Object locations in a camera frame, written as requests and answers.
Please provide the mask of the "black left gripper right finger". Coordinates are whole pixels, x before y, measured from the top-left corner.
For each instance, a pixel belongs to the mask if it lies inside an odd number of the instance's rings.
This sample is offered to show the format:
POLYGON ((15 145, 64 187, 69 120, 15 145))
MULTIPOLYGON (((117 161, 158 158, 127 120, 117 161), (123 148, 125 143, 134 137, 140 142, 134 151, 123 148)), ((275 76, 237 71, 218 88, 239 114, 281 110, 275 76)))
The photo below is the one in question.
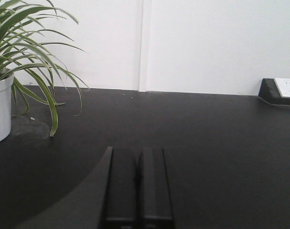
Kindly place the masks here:
POLYGON ((163 149, 145 147, 139 159, 141 229, 172 229, 173 214, 163 149))

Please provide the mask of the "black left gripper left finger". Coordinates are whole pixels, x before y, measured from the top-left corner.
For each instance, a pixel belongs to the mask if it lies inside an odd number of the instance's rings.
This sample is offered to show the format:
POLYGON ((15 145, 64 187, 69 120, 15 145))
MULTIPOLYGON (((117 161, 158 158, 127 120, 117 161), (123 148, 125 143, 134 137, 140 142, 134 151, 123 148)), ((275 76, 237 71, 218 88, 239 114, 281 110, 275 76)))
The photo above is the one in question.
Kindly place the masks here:
POLYGON ((103 228, 137 227, 137 163, 129 148, 109 146, 111 162, 108 172, 103 228))

